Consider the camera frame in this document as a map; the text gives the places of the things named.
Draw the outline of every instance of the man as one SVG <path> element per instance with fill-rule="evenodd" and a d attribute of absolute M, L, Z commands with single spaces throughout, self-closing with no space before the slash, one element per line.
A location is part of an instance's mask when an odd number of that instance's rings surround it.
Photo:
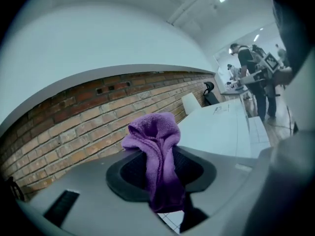
<path fill-rule="evenodd" d="M 288 67 L 289 65 L 289 61 L 286 57 L 286 51 L 283 48 L 280 48 L 278 44 L 276 44 L 276 48 L 278 49 L 278 56 L 281 60 L 281 62 L 284 64 L 284 67 Z"/>
<path fill-rule="evenodd" d="M 238 54 L 238 59 L 241 64 L 241 78 L 246 76 L 247 71 L 249 71 L 250 74 L 256 72 L 256 65 L 258 64 L 258 62 L 252 55 L 252 52 L 248 46 L 234 43 L 231 44 L 230 49 L 232 50 L 232 54 Z M 246 86 L 255 95 L 258 116 L 260 117 L 261 121 L 264 121 L 267 107 L 264 89 L 260 87 L 259 83 L 253 83 Z M 274 118 L 276 116 L 277 110 L 276 99 L 268 97 L 268 101 L 269 101 L 268 115 L 271 118 Z"/>
<path fill-rule="evenodd" d="M 241 69 L 240 68 L 236 68 L 234 65 L 228 64 L 227 69 L 231 71 L 232 79 L 234 81 L 237 81 L 240 78 L 240 75 L 241 75 Z"/>

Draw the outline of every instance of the black slot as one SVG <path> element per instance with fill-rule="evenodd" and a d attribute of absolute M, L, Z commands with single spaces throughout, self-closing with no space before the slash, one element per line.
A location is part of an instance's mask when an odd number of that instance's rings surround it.
<path fill-rule="evenodd" d="M 78 197 L 79 193 L 64 191 L 45 213 L 44 217 L 60 227 Z"/>

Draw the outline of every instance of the black office chair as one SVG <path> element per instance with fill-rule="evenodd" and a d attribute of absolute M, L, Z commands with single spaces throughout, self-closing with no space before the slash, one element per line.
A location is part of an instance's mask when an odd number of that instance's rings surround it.
<path fill-rule="evenodd" d="M 211 92 L 215 88 L 215 85 L 212 82 L 204 82 L 204 84 L 206 84 L 207 86 L 207 89 L 203 92 L 203 96 L 205 97 L 207 106 L 218 104 L 219 103 L 218 99 Z"/>

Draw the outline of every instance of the purple towel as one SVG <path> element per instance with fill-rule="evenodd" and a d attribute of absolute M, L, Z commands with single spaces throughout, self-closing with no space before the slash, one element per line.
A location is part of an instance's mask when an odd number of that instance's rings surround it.
<path fill-rule="evenodd" d="M 146 190 L 150 193 L 150 207 L 156 213 L 183 209 L 185 189 L 175 173 L 172 148 L 181 137 L 171 113 L 148 114 L 129 125 L 130 134 L 122 146 L 128 150 L 139 148 L 147 155 Z"/>

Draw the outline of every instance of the white desk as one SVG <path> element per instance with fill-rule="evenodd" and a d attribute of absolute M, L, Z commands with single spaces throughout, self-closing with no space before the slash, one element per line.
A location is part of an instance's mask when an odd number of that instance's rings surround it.
<path fill-rule="evenodd" d="M 239 99 L 195 110 L 178 126 L 181 131 L 178 146 L 251 157 L 247 117 Z"/>

